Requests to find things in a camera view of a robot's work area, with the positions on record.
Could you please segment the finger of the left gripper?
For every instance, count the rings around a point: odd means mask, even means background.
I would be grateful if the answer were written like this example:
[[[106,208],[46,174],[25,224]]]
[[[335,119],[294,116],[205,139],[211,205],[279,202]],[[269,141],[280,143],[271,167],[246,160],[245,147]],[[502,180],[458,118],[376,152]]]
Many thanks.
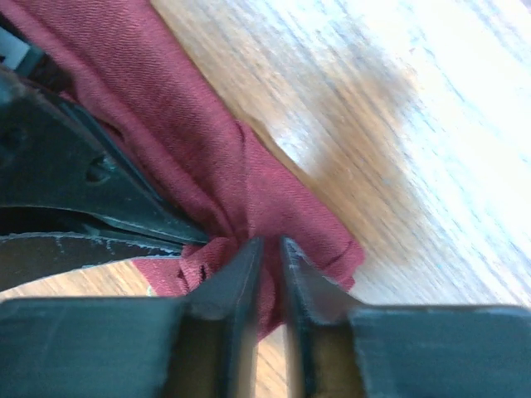
[[[80,106],[1,70],[1,216],[55,231],[162,245],[207,234],[165,201]]]
[[[24,233],[1,237],[1,290],[76,269],[136,258],[179,257],[183,245],[162,240]]]

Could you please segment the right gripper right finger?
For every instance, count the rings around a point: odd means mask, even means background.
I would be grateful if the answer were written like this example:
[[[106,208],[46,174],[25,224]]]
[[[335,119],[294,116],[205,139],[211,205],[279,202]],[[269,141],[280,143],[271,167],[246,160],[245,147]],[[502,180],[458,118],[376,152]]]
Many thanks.
[[[529,396],[527,308],[370,305],[281,248],[291,396]]]

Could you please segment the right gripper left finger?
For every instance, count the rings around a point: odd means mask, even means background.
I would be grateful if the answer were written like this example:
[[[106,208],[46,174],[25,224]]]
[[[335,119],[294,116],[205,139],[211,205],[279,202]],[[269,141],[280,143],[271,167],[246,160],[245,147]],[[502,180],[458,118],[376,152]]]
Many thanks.
[[[1,306],[4,397],[250,397],[263,241],[178,298]]]

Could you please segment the dark red cloth napkin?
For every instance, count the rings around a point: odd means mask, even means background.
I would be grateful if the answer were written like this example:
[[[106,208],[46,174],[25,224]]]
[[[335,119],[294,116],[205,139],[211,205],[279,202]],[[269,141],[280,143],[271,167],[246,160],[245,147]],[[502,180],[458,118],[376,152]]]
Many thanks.
[[[211,236],[179,259],[136,261],[157,294],[188,294],[254,236],[265,240],[261,337],[282,321],[281,236],[343,289],[353,286],[358,241],[231,114],[149,2],[4,1],[1,11],[71,75],[70,97]]]

